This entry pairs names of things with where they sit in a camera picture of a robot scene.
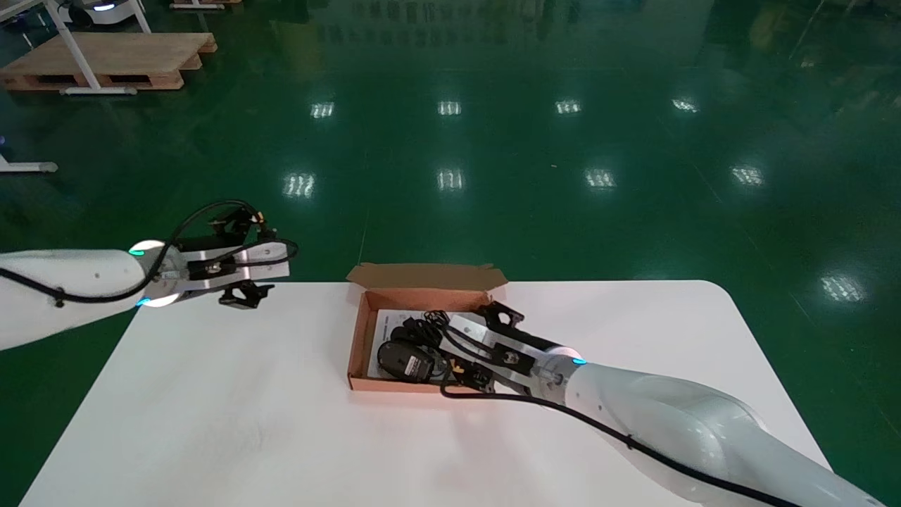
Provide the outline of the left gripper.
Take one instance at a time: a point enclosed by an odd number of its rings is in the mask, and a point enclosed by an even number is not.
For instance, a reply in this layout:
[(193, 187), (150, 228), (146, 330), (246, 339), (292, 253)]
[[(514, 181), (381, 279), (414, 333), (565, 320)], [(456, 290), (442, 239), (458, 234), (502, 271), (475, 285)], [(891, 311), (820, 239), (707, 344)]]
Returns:
[(267, 239), (275, 238), (277, 233), (263, 215), (219, 215), (210, 220), (210, 227), (213, 236), (222, 240), (246, 240), (252, 230), (256, 231), (257, 239), (263, 240), (179, 253), (175, 267), (168, 269), (168, 280), (174, 282), (172, 293), (181, 295), (225, 289), (220, 296), (220, 305), (257, 309), (274, 285), (255, 282), (289, 276), (291, 242)]

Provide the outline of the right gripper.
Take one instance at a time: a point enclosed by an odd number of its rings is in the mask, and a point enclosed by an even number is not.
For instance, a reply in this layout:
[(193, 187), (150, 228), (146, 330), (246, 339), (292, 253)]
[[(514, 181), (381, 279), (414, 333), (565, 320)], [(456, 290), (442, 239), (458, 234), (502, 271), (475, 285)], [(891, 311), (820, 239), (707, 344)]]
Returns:
[(452, 315), (443, 326), (443, 350), (467, 363), (450, 367), (453, 384), (493, 394), (493, 382), (522, 395), (560, 394), (560, 344), (517, 326), (524, 315), (498, 301), (482, 315)]

